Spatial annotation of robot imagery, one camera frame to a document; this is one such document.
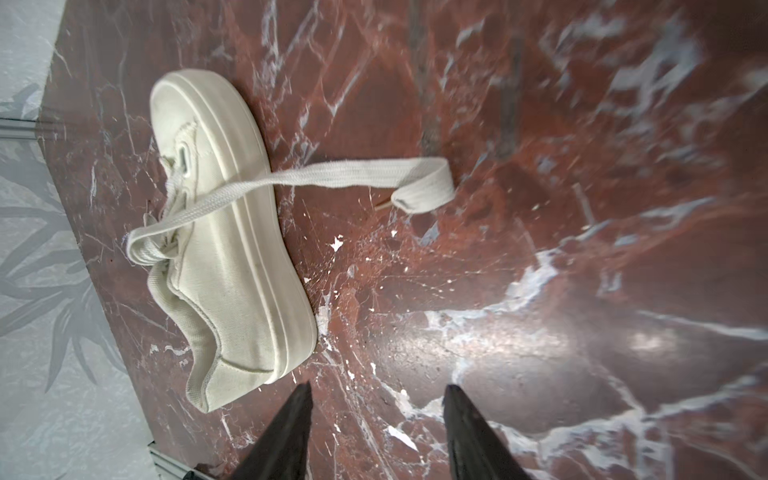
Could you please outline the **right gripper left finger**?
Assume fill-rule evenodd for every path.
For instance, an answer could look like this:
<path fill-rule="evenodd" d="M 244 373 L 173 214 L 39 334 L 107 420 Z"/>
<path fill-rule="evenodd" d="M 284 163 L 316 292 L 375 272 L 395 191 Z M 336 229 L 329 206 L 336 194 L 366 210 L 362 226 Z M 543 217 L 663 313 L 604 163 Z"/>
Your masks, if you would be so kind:
<path fill-rule="evenodd" d="M 305 479 L 312 409 L 310 383 L 297 385 L 229 479 Z"/>

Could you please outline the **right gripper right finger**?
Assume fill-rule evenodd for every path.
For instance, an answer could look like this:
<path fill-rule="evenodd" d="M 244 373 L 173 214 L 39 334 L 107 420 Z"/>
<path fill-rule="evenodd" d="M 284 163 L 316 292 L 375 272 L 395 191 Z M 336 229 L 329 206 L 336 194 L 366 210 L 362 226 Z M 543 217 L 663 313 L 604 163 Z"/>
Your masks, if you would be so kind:
<path fill-rule="evenodd" d="M 532 479 L 458 385 L 446 386 L 443 419 L 453 479 Z"/>

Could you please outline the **white shoelace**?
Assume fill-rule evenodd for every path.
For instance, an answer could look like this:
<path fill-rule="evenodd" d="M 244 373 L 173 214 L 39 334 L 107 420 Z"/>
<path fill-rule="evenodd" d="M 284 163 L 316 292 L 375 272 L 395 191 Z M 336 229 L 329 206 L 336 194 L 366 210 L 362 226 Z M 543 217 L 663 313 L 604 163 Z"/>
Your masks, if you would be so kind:
<path fill-rule="evenodd" d="M 144 225 L 128 235 L 128 258 L 142 266 L 153 266 L 175 257 L 174 233 L 195 221 L 228 207 L 247 194 L 267 186 L 319 186 L 347 188 L 368 186 L 391 188 L 392 206 L 409 214 L 435 210 L 455 198 L 449 162 L 442 157 L 412 159 L 347 160 L 313 164 L 306 168 L 264 173 L 253 180 L 229 183 L 190 203 L 183 188 L 198 160 L 196 140 L 200 128 L 188 123 L 174 140 L 174 155 L 161 164 L 168 178 L 166 206 L 159 219 L 147 214 Z"/>

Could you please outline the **cream white sneaker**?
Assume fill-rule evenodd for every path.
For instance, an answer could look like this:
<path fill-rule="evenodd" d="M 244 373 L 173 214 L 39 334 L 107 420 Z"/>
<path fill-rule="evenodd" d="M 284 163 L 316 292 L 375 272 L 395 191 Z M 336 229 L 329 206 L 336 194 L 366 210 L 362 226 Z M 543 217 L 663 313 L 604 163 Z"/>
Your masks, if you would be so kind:
<path fill-rule="evenodd" d="M 221 75 L 185 69 L 163 76 L 150 117 L 167 173 L 181 186 L 166 200 L 190 207 L 211 191 L 270 170 L 254 116 Z M 314 351 L 317 324 L 287 252 L 275 194 L 248 193 L 160 240 L 150 271 L 155 302 L 193 355 L 189 402 L 209 413 L 288 375 Z"/>

